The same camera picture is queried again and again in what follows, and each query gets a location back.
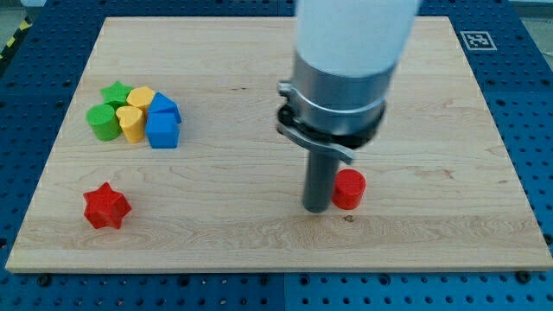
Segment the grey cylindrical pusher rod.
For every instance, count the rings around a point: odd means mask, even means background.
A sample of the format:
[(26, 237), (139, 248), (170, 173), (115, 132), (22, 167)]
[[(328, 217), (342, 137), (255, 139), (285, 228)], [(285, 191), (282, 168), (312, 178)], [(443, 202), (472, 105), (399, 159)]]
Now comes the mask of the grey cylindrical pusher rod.
[(310, 151), (302, 204), (312, 213), (327, 210), (334, 191), (334, 180), (340, 161), (332, 156)]

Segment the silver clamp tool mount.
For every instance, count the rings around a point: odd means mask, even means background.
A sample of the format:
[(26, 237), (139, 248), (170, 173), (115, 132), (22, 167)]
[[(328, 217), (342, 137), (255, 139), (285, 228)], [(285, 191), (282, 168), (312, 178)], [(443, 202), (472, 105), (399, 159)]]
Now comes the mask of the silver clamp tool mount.
[(277, 132), (312, 153), (352, 163), (385, 115), (395, 67), (355, 77), (322, 71), (295, 53), (290, 79), (278, 84), (286, 103), (277, 112)]

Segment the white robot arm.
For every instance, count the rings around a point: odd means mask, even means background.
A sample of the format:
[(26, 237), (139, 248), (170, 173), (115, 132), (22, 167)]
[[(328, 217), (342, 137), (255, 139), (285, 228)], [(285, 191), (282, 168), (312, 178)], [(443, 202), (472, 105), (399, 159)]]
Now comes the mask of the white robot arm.
[(327, 210), (341, 162), (369, 143), (386, 113), (392, 76), (422, 0), (302, 0), (294, 61), (277, 90), (276, 130), (308, 152), (302, 195)]

